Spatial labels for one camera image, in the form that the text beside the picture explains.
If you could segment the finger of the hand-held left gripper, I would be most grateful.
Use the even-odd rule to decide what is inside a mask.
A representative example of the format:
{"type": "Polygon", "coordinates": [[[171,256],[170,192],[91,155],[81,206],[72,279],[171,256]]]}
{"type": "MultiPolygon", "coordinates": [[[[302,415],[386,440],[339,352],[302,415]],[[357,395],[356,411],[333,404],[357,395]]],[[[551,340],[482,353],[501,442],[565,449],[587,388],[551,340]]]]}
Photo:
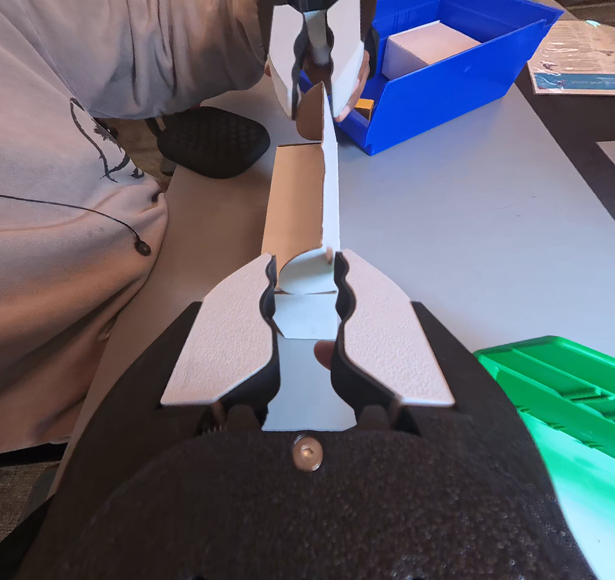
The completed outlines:
{"type": "Polygon", "coordinates": [[[327,75],[332,116],[340,118],[356,96],[363,80],[365,44],[361,34],[360,0],[337,0],[326,12],[326,33],[330,37],[327,75]]]}
{"type": "Polygon", "coordinates": [[[292,120],[296,119],[301,63],[307,42],[303,13],[290,5],[275,6],[267,64],[277,99],[292,120]]]}

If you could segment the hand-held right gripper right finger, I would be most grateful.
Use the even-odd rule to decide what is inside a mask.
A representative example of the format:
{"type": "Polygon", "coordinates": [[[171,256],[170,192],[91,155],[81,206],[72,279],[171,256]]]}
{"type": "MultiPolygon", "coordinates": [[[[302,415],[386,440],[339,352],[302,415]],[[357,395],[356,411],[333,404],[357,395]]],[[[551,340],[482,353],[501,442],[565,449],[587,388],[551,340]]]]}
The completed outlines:
{"type": "Polygon", "coordinates": [[[451,408],[455,399],[411,299],[349,249],[335,254],[340,326],[331,360],[335,392],[356,417],[380,406],[451,408]]]}

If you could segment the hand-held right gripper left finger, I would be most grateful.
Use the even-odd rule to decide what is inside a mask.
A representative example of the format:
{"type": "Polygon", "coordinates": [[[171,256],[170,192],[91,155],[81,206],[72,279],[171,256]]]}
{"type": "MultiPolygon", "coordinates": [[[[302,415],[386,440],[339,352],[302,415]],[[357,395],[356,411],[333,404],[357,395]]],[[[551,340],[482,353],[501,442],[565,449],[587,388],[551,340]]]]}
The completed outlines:
{"type": "Polygon", "coordinates": [[[163,406],[248,405],[266,412],[281,385],[273,322],[275,257],[265,253],[203,299],[162,394],[163,406]]]}

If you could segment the blue plastic bin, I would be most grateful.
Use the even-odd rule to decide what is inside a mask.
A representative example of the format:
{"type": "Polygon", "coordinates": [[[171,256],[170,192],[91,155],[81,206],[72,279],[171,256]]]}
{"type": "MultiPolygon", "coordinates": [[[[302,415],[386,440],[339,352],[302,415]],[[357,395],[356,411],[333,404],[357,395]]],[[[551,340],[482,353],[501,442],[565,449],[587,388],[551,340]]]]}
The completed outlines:
{"type": "Polygon", "coordinates": [[[353,110],[338,124],[373,156],[502,98],[563,9],[530,0],[377,0],[376,73],[364,96],[371,120],[353,110]],[[382,64],[388,38],[440,21],[479,42],[477,47],[388,80],[382,64]]]}

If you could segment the white cardboard box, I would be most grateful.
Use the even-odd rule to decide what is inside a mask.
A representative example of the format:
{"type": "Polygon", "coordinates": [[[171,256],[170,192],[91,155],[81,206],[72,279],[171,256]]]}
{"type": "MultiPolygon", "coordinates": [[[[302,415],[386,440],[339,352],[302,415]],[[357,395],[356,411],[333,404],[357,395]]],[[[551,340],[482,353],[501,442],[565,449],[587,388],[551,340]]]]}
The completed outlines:
{"type": "Polygon", "coordinates": [[[333,340],[338,329],[334,259],[340,250],[338,146],[325,86],[296,115],[309,143],[278,146],[262,253],[275,256],[276,323],[288,339],[333,340]]]}

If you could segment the green plastic bin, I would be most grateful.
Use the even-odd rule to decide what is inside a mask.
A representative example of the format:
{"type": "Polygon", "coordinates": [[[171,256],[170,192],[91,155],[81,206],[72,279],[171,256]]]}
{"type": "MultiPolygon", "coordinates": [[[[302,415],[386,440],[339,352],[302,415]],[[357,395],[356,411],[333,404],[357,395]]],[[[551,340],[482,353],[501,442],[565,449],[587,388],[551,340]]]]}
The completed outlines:
{"type": "Polygon", "coordinates": [[[614,358],[562,337],[476,351],[534,438],[599,579],[614,579],[614,358]]]}

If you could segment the person's left forearm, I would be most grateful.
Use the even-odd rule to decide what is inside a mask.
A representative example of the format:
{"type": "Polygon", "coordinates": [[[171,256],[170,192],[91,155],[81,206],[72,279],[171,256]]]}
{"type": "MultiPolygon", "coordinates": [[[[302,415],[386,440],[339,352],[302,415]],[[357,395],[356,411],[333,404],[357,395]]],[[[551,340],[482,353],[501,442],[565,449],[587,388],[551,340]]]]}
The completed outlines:
{"type": "Polygon", "coordinates": [[[151,118],[257,84],[259,0],[110,0],[118,19],[103,114],[151,118]]]}

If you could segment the person's left hand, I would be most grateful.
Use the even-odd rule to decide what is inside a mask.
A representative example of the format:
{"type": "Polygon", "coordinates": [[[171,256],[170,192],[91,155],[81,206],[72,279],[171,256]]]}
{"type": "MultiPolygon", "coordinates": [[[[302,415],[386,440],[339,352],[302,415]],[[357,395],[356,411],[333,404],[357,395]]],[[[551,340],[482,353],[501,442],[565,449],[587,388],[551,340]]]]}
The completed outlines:
{"type": "Polygon", "coordinates": [[[355,108],[358,100],[361,98],[365,88],[365,84],[370,76],[370,54],[367,50],[364,51],[364,58],[358,72],[354,90],[340,114],[334,118],[335,122],[341,123],[346,119],[349,113],[355,108]]]}

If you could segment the large white block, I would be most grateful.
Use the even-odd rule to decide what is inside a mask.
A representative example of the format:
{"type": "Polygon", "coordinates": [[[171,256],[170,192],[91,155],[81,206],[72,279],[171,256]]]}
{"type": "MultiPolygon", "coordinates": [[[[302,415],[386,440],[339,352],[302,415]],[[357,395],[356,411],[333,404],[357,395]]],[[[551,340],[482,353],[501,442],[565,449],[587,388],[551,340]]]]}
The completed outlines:
{"type": "Polygon", "coordinates": [[[389,36],[381,73],[393,80],[479,45],[474,38],[434,21],[389,36]]]}

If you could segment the person in grey sweatshirt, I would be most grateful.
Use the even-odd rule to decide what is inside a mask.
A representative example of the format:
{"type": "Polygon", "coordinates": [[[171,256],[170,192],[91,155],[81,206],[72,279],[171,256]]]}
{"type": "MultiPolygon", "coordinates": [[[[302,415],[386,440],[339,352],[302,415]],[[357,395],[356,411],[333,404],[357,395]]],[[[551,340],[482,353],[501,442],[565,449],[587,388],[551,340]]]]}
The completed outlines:
{"type": "Polygon", "coordinates": [[[142,256],[127,228],[89,212],[1,199],[1,453],[69,439],[166,230],[157,181],[98,121],[117,118],[102,113],[111,7],[1,0],[1,194],[98,210],[151,248],[142,256]]]}

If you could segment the paper leaflet with blue band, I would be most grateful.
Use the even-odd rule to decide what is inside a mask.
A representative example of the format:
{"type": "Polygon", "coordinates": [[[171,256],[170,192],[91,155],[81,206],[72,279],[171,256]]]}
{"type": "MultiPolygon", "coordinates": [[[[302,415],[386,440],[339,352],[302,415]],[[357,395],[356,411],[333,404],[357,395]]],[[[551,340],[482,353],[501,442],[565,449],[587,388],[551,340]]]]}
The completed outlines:
{"type": "Polygon", "coordinates": [[[527,63],[535,94],[614,95],[614,27],[558,20],[527,63]]]}

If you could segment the black drawstring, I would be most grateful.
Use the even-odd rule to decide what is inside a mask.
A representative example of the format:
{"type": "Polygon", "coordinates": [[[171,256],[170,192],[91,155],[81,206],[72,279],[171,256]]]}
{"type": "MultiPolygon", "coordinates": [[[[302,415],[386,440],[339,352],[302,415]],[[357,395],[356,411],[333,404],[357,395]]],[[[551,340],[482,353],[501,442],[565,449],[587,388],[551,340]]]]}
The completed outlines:
{"type": "Polygon", "coordinates": [[[122,225],[124,228],[127,228],[134,235],[134,248],[137,251],[137,253],[141,254],[144,257],[149,257],[151,255],[150,246],[140,237],[140,235],[137,233],[137,231],[132,226],[130,226],[126,222],[123,222],[117,219],[116,217],[105,214],[98,210],[94,210],[88,207],[73,205],[73,204],[66,204],[62,202],[56,202],[56,201],[50,201],[50,200],[35,200],[35,199],[21,198],[21,197],[6,195],[6,194],[1,194],[1,198],[4,200],[15,200],[15,201],[20,201],[20,202],[28,202],[32,204],[41,204],[41,205],[47,205],[47,206],[55,206],[55,207],[70,208],[74,210],[81,210],[83,212],[89,212],[89,213],[104,217],[108,220],[111,220],[115,223],[122,225]]]}

